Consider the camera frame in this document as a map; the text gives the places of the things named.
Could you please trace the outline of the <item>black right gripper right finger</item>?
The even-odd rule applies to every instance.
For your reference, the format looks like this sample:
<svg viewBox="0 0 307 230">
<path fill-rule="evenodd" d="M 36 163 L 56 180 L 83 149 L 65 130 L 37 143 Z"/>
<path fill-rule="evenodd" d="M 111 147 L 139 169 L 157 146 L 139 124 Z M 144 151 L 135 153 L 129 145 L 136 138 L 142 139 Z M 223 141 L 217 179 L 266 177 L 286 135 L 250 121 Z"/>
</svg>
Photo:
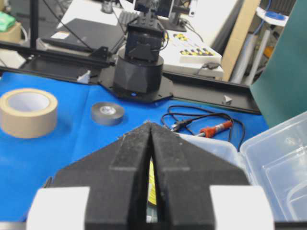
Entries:
<svg viewBox="0 0 307 230">
<path fill-rule="evenodd" d="M 239 167 L 151 125 L 158 204 L 173 230 L 272 230 L 260 186 Z"/>
</svg>

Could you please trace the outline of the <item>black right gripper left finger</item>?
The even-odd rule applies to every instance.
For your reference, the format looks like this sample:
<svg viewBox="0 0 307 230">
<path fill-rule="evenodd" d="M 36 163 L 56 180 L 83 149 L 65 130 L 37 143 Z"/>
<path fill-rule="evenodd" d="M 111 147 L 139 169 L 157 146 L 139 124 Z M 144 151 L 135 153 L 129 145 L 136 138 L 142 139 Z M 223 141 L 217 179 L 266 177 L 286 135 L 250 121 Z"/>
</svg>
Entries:
<svg viewBox="0 0 307 230">
<path fill-rule="evenodd" d="M 28 230 L 127 230 L 146 221 L 151 123 L 60 169 L 37 191 Z"/>
</svg>

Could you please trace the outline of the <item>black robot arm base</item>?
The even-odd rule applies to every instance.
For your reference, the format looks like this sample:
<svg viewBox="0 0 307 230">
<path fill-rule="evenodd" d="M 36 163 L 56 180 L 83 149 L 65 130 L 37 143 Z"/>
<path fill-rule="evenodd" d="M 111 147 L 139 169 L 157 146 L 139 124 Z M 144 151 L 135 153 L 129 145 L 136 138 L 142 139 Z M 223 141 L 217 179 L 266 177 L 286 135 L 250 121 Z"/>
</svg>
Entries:
<svg viewBox="0 0 307 230">
<path fill-rule="evenodd" d="M 164 31 L 153 12 L 141 14 L 127 24 L 125 49 L 118 54 L 114 88 L 134 92 L 152 93 L 160 88 L 163 58 L 159 55 Z"/>
</svg>

